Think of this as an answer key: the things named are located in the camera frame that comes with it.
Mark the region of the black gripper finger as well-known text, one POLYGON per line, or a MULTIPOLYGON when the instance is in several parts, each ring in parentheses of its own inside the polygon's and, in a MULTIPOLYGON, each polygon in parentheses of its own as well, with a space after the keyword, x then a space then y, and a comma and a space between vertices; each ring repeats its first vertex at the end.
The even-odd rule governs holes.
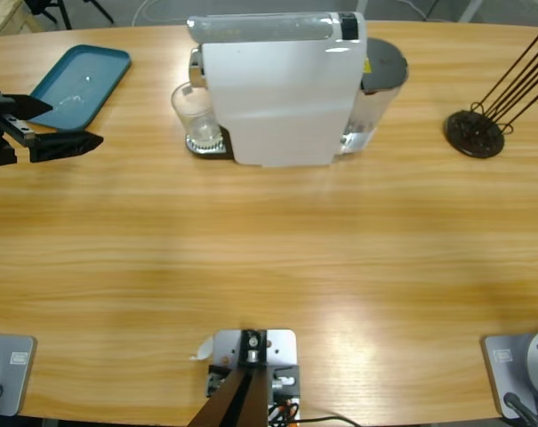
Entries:
POLYGON ((4 94, 0 91, 0 116, 9 114, 19 120, 30 120, 51 111, 52 106, 26 94, 4 94))
POLYGON ((103 141, 102 136, 87 131, 38 134, 28 146, 29 161, 41 163, 82 156, 97 149, 103 141))

